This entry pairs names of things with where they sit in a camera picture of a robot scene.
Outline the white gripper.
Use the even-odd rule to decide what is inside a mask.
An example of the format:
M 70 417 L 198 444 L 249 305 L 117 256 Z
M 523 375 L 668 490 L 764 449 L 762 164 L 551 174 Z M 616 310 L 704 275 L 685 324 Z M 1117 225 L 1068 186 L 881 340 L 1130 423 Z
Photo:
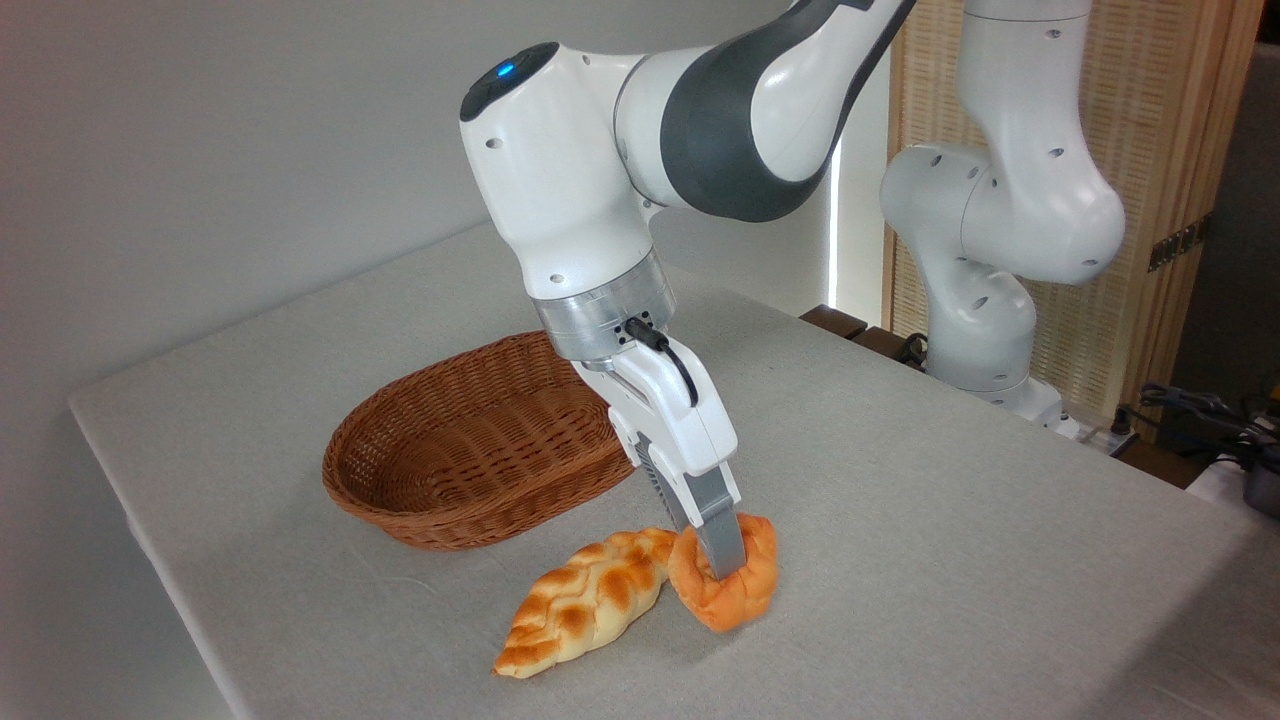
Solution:
M 694 379 L 698 402 L 666 354 L 632 345 L 599 363 L 572 368 L 605 400 L 627 455 L 639 460 L 676 530 L 691 527 L 714 578 L 723 580 L 746 562 L 736 505 L 741 495 L 727 461 L 739 438 L 705 366 L 675 345 Z

